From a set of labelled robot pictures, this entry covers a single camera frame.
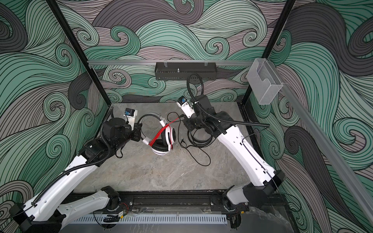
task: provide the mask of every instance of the headphone ear cup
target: headphone ear cup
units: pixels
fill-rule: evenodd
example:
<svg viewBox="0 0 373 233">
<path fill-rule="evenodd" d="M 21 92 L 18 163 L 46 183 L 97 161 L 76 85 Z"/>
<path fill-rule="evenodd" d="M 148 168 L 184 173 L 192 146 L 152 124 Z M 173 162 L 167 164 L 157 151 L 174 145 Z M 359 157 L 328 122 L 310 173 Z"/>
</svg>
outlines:
<svg viewBox="0 0 373 233">
<path fill-rule="evenodd" d="M 166 146 L 168 146 L 168 143 L 167 143 L 167 138 L 166 138 L 166 129 L 164 129 L 161 133 L 161 138 L 162 138 L 162 143 Z"/>
<path fill-rule="evenodd" d="M 168 145 L 167 143 L 166 144 L 163 144 L 163 141 L 162 139 L 157 139 L 153 146 L 152 146 L 153 149 L 157 150 L 157 151 L 162 151 L 162 152 L 166 152 L 168 151 Z"/>
</svg>

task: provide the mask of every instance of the coiled black cable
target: coiled black cable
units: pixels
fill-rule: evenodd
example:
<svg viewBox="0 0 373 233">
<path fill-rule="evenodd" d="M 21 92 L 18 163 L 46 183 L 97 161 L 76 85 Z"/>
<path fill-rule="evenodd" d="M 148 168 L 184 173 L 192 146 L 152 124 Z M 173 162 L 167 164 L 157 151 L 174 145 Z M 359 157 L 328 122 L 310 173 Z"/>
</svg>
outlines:
<svg viewBox="0 0 373 233">
<path fill-rule="evenodd" d="M 113 107 L 110 107 L 109 108 L 109 111 L 107 112 L 104 120 L 103 120 L 103 123 L 105 121 L 107 121 L 107 119 L 109 118 L 109 116 L 111 115 L 113 111 Z M 50 182 L 38 195 L 37 197 L 33 200 L 33 202 L 31 202 L 31 205 L 33 206 L 36 206 L 36 203 L 38 201 L 40 201 L 41 197 L 48 191 L 48 189 L 50 189 L 57 181 L 59 181 L 62 177 L 64 177 L 65 175 L 69 174 L 70 172 L 72 171 L 75 171 L 75 170 L 78 170 L 78 169 L 81 169 L 81 168 L 84 168 L 84 167 L 89 167 L 89 166 L 93 166 L 93 165 L 96 165 L 96 164 L 99 164 L 99 163 L 102 163 L 104 162 L 105 160 L 107 160 L 112 152 L 112 149 L 111 149 L 111 146 L 109 144 L 109 142 L 107 141 L 107 139 L 105 138 L 104 136 L 104 132 L 103 132 L 103 124 L 101 124 L 101 128 L 100 128 L 100 136 L 101 136 L 101 139 L 102 141 L 104 142 L 104 144 L 107 146 L 107 154 L 104 158 L 96 161 L 96 162 L 93 162 L 93 163 L 86 163 L 86 164 L 82 164 L 82 165 L 79 165 L 79 166 L 76 166 L 76 167 L 73 167 L 73 168 L 70 168 L 66 171 L 63 171 L 58 177 L 56 177 L 52 182 Z"/>
<path fill-rule="evenodd" d="M 223 119 L 223 118 L 220 118 L 220 117 L 217 117 L 217 116 L 214 116 L 214 115 L 208 113 L 208 112 L 207 112 L 207 111 L 202 107 L 202 105 L 197 101 L 197 99 L 195 98 L 195 96 L 194 96 L 193 93 L 192 93 L 192 90 L 190 89 L 190 77 L 191 77 L 192 75 L 196 75 L 196 76 L 198 77 L 199 81 L 201 82 L 201 86 L 202 86 L 201 88 L 202 88 L 202 90 L 203 90 L 203 81 L 202 81 L 202 78 L 201 78 L 201 76 L 199 76 L 197 73 L 192 73 L 192 74 L 187 78 L 187 80 L 186 80 L 186 88 L 188 89 L 188 93 L 189 93 L 189 95 L 190 95 L 191 98 L 192 98 L 192 101 L 193 101 L 192 104 L 197 105 L 197 106 L 200 108 L 200 110 L 201 110 L 204 114 L 206 114 L 206 115 L 208 115 L 209 117 L 214 118 L 214 119 L 216 119 L 216 120 L 223 121 L 223 122 L 228 122 L 228 123 L 231 123 L 231 124 L 234 124 L 234 125 L 251 125 L 251 126 L 261 126 L 261 127 L 267 127 L 267 128 L 270 126 L 269 124 L 263 124 L 263 123 L 242 122 L 242 121 L 236 121 L 236 120 L 226 120 L 226 119 Z"/>
</svg>

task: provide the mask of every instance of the red cable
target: red cable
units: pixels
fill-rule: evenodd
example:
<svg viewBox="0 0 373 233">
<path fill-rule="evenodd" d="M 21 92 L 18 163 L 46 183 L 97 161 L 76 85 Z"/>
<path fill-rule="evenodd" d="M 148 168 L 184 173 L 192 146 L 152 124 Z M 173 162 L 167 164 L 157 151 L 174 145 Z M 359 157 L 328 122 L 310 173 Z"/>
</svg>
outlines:
<svg viewBox="0 0 373 233">
<path fill-rule="evenodd" d="M 177 119 L 179 118 L 176 118 L 174 119 L 173 121 L 171 121 L 170 123 L 168 123 L 167 125 L 165 125 L 164 127 L 161 128 L 161 130 L 158 131 L 157 135 L 150 141 L 149 143 L 149 146 L 153 146 L 154 142 L 157 140 L 157 138 L 161 135 L 161 133 L 167 128 L 167 126 L 169 124 L 171 124 L 172 122 L 176 121 Z"/>
</svg>

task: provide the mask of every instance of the white headphones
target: white headphones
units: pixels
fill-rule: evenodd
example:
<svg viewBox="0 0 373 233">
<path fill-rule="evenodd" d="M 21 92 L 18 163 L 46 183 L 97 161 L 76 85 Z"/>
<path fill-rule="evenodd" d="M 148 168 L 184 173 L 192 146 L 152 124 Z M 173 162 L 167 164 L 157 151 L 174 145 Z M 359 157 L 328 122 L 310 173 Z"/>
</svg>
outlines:
<svg viewBox="0 0 373 233">
<path fill-rule="evenodd" d="M 154 116 L 154 117 L 158 118 L 160 120 L 159 123 L 162 125 L 162 127 L 165 127 L 168 124 L 167 120 L 164 119 L 161 115 L 159 115 L 157 113 L 147 113 L 139 119 L 139 122 L 145 116 Z M 145 137 L 144 139 L 141 138 L 141 139 L 146 145 L 149 145 L 149 143 L 151 141 L 151 139 L 148 138 L 148 137 Z M 151 149 L 157 155 L 165 155 L 172 150 L 172 144 L 174 144 L 175 141 L 176 141 L 175 129 L 171 125 L 168 125 L 162 131 L 161 139 L 156 139 L 154 141 L 153 145 L 151 146 Z"/>
</svg>

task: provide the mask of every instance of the patterned wallpaper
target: patterned wallpaper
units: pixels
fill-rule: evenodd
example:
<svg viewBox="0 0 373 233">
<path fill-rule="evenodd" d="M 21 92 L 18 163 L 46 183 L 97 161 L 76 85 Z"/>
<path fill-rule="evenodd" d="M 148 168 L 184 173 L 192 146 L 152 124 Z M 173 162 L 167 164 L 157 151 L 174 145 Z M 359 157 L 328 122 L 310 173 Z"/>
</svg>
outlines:
<svg viewBox="0 0 373 233">
<path fill-rule="evenodd" d="M 106 110 L 45 0 L 0 1 L 0 219 L 70 163 Z"/>
<path fill-rule="evenodd" d="M 372 29 L 373 1 L 317 0 L 292 10 L 270 56 L 371 194 Z M 373 232 L 282 92 L 268 106 L 253 94 L 250 101 L 252 120 L 271 124 L 258 139 L 266 161 L 288 177 L 280 191 L 292 195 L 300 232 Z"/>
<path fill-rule="evenodd" d="M 302 0 L 302 5 L 312 0 Z M 58 0 L 88 59 L 253 60 L 261 57 L 285 0 Z M 96 66 L 115 102 L 189 96 L 185 81 L 158 81 L 154 66 Z M 222 66 L 210 101 L 240 101 L 247 67 Z"/>
</svg>

